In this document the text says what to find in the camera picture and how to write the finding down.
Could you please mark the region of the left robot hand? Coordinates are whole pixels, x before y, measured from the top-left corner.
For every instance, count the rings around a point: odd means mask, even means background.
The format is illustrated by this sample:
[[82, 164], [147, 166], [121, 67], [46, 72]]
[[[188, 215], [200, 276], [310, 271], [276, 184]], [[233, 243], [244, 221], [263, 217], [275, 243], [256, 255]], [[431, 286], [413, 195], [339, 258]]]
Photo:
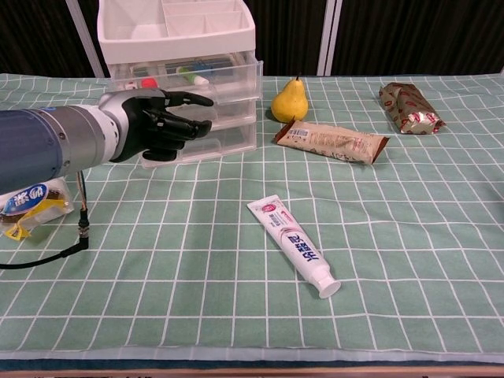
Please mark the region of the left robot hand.
[[188, 120], [167, 108], [181, 105], [213, 106], [213, 100], [186, 91], [159, 88], [114, 91], [104, 94], [98, 108], [114, 120], [119, 140], [111, 162], [137, 154], [150, 161], [174, 161], [185, 143], [206, 136], [210, 120]]

